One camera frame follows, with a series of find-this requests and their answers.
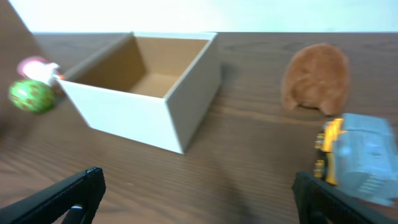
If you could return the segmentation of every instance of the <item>green ball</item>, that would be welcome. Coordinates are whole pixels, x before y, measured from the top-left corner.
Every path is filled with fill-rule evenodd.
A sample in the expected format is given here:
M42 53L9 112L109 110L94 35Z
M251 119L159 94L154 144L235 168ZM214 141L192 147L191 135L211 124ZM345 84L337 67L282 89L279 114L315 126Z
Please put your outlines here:
M55 95L45 83L26 79L11 85L9 99L24 111L43 113L53 107Z

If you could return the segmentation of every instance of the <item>open box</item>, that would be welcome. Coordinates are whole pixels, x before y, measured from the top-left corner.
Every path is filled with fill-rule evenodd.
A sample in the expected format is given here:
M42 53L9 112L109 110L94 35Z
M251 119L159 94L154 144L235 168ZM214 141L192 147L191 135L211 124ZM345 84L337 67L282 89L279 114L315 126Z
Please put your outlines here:
M58 80L93 129L183 153L221 82L216 33L128 33Z

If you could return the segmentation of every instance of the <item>table surface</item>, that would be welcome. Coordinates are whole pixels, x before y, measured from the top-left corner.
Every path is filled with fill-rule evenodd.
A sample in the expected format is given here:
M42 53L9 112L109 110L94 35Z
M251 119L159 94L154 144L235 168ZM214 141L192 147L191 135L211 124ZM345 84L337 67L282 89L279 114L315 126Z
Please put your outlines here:
M223 84L184 156L90 129L68 99L25 113L7 99L23 58L66 70L117 35L31 35L0 6L0 207L100 166L107 191L94 223L298 223L290 187L312 169L327 118L283 110L280 80L294 52L319 42L351 59L346 111L389 118L398 131L398 34L220 34ZM369 206L398 218L397 207Z

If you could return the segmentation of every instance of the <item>pink and white toy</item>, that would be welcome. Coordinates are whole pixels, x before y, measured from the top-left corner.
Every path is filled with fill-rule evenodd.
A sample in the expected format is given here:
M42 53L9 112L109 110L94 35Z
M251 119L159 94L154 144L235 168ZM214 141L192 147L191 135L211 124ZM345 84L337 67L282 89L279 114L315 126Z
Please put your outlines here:
M64 76L58 72L59 65L50 63L42 57L29 57L21 61L17 67L17 72L25 78L44 82L53 87L55 79L64 79Z

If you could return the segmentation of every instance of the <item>brown plush toy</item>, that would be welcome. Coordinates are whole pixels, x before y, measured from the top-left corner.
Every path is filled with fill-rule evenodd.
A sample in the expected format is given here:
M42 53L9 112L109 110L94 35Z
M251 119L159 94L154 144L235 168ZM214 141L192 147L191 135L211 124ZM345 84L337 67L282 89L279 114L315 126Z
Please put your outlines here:
M318 108L328 116L340 114L349 92L348 58L330 44L315 44L297 52L282 81L282 104Z

